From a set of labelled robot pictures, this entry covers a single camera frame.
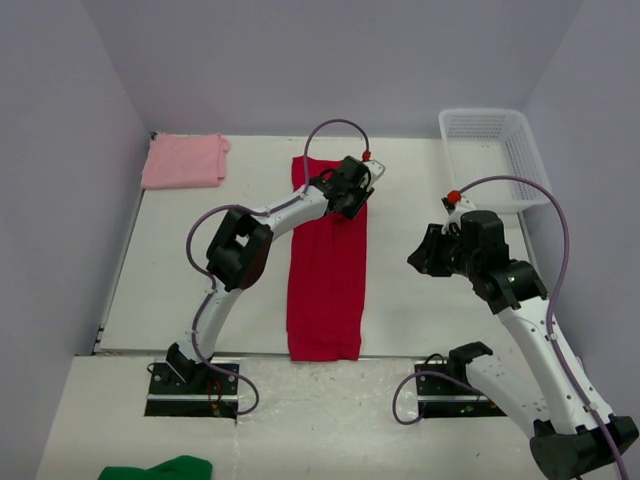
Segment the red t shirt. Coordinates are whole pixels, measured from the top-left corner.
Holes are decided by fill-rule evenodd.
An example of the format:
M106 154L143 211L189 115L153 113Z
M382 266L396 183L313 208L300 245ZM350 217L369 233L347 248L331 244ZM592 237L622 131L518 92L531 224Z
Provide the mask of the red t shirt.
M331 214L293 231L286 332L294 362L356 360L365 307L368 211Z

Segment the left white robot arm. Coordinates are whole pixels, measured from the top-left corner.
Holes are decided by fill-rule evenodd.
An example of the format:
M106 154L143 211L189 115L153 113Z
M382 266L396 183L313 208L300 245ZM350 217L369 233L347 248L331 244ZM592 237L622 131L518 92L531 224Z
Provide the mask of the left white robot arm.
M376 160L347 156L336 169L311 178L281 203L258 210L224 205L196 221L187 235L187 259L211 282L211 287L186 338L173 343L167 351L166 364L177 386L195 393L206 385L206 365L214 354L222 326L239 296L262 276L272 243L297 227L331 214L355 218L385 171L386 167ZM207 264L200 267L191 251L193 237L205 220L220 212L225 216L207 248Z

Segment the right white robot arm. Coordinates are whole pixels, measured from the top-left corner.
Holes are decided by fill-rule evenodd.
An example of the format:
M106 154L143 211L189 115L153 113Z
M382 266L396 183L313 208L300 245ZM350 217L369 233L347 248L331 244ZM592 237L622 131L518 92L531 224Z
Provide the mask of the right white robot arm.
M444 376L454 391L495 403L528 438L546 478L576 479L615 464L638 439L633 419L613 412L572 355L544 283L532 264L511 257L495 213L475 210L429 225L407 262L431 277L465 277L515 340L535 387L480 341L451 350Z

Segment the white plastic basket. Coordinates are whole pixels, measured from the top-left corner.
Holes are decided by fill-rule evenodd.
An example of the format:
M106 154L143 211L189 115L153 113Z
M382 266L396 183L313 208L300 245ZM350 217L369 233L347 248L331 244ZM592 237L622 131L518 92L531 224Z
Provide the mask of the white plastic basket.
M447 109L439 114L439 126L454 189L501 175L517 176L551 189L529 123L521 112L495 108ZM512 180L476 186L467 196L476 206L503 214L518 214L548 203L548 198L539 190Z

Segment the folded pink t shirt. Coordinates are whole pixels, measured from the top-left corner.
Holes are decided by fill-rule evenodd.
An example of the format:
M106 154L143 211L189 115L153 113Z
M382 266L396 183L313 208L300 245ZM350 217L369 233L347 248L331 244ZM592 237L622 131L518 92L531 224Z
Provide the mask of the folded pink t shirt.
M227 176L230 142L221 134L157 133L149 142L140 187L144 190L219 187Z

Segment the green t shirt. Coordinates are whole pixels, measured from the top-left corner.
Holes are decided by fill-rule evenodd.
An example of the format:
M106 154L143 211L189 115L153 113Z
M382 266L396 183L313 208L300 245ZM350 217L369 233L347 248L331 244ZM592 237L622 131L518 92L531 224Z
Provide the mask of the green t shirt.
M143 469L109 466L100 473L99 480L212 480L214 467L208 460L181 455Z

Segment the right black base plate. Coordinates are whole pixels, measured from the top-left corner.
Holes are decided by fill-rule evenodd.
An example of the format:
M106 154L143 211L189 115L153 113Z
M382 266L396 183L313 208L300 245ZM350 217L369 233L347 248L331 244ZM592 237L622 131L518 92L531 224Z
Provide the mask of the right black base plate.
M436 372L448 375L447 360L435 353L414 365L421 375L415 379L418 411L422 418L485 418L505 417L493 402L484 396L457 386L438 376L424 375Z

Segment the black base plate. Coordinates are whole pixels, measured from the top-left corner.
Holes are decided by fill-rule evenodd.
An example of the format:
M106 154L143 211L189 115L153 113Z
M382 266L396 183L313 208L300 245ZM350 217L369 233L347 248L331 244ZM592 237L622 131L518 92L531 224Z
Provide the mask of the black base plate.
M150 382L145 417L237 419L238 381L198 366L184 382L166 363L147 366Z
M422 418L485 418L505 417L493 402L484 396L457 386L438 376L424 375L436 372L448 375L447 360L435 353L414 365L421 375L415 379L418 411Z

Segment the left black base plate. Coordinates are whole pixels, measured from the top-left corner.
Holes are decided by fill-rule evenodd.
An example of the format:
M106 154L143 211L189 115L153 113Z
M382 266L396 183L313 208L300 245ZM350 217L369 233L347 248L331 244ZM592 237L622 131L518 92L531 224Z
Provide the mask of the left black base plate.
M147 366L150 382L145 417L237 419L238 381L198 366L184 382L166 363Z

